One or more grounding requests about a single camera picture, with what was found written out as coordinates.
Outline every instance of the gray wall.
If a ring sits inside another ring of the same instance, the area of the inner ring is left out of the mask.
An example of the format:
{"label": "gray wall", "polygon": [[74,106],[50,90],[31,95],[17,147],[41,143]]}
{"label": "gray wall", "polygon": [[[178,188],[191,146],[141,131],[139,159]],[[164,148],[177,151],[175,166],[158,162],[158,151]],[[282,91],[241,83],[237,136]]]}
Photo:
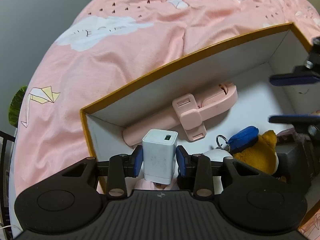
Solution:
{"label": "gray wall", "polygon": [[0,0],[0,130],[12,97],[28,85],[44,54],[91,0]]}

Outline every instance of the pink comforter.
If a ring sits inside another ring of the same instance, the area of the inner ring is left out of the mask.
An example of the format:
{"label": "pink comforter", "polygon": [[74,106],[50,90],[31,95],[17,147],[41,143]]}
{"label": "pink comforter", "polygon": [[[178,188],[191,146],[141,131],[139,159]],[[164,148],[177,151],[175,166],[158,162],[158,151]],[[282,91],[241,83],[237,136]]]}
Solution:
{"label": "pink comforter", "polygon": [[16,194],[88,156],[79,109],[128,82],[227,38],[295,22],[311,40],[306,0],[93,0],[50,47],[20,112]]}

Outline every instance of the black rubber base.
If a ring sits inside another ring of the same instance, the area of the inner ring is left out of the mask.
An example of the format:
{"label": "black rubber base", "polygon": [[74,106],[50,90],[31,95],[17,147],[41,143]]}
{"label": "black rubber base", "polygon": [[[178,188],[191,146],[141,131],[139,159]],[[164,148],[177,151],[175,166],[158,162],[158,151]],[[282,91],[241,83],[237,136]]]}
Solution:
{"label": "black rubber base", "polygon": [[225,161],[219,205],[235,225],[260,234],[281,234],[298,228],[307,211],[304,195],[237,160]]}
{"label": "black rubber base", "polygon": [[18,240],[305,240],[298,231],[279,236],[259,236],[228,223],[209,201],[194,199],[187,191],[135,190],[127,199],[111,201],[90,225],[64,235],[30,231]]}
{"label": "black rubber base", "polygon": [[21,192],[14,209],[22,228],[57,234],[79,229],[97,218],[105,196],[90,186],[97,184],[95,178],[83,176],[93,169],[95,161],[82,160]]}

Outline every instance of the pink fabric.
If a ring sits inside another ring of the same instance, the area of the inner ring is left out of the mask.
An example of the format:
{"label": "pink fabric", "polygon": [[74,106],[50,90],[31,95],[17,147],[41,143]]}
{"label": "pink fabric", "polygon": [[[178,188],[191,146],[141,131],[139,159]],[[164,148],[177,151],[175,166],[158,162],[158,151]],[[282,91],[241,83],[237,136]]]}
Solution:
{"label": "pink fabric", "polygon": [[174,178],[171,181],[171,184],[167,185],[165,188],[158,188],[156,187],[154,182],[147,181],[145,179],[140,179],[137,181],[134,189],[141,189],[141,190],[178,190],[179,187],[177,185],[177,179]]}
{"label": "pink fabric", "polygon": [[320,240],[320,211],[299,229],[309,240]]}
{"label": "pink fabric", "polygon": [[52,44],[20,112],[17,195],[88,156],[79,109],[197,49],[293,21],[311,40],[306,0],[93,0]]}

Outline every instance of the metal key ring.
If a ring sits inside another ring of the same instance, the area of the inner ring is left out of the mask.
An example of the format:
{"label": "metal key ring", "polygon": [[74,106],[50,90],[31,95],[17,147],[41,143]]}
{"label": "metal key ring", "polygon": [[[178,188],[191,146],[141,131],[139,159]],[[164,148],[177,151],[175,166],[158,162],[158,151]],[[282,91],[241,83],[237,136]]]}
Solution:
{"label": "metal key ring", "polygon": [[225,138],[225,137],[224,137],[223,135],[221,135],[221,134],[219,134],[219,135],[216,137],[216,142],[217,142],[217,145],[218,145],[218,147],[216,147],[216,149],[224,150],[224,149],[222,148],[222,144],[219,143],[219,138],[222,138],[222,139],[226,142],[226,144],[228,145],[228,151],[227,151],[227,152],[230,152],[231,148],[230,148],[230,145],[229,145],[229,141],[228,141],[227,138]]}

